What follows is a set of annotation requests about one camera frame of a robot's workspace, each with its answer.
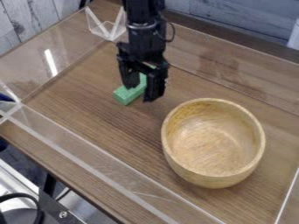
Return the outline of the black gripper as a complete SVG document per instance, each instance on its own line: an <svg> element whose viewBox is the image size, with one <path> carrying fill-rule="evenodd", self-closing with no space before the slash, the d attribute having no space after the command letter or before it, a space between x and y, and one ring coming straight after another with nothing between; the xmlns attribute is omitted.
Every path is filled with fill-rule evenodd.
<svg viewBox="0 0 299 224"><path fill-rule="evenodd" d="M127 89L141 84L139 72L146 75L145 101L154 102L165 95L169 79L169 61L165 58L166 23L134 24L127 26L127 42L119 41L118 64L123 85Z"/></svg>

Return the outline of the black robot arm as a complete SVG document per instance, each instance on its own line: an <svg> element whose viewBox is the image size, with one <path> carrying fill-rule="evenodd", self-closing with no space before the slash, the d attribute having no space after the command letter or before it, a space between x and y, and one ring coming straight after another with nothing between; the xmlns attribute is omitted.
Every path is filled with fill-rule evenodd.
<svg viewBox="0 0 299 224"><path fill-rule="evenodd" d="M170 63L165 57L167 38L165 0L122 0L126 11L129 41L119 41L118 65L127 89L141 84L146 75L145 101L154 102L165 96Z"/></svg>

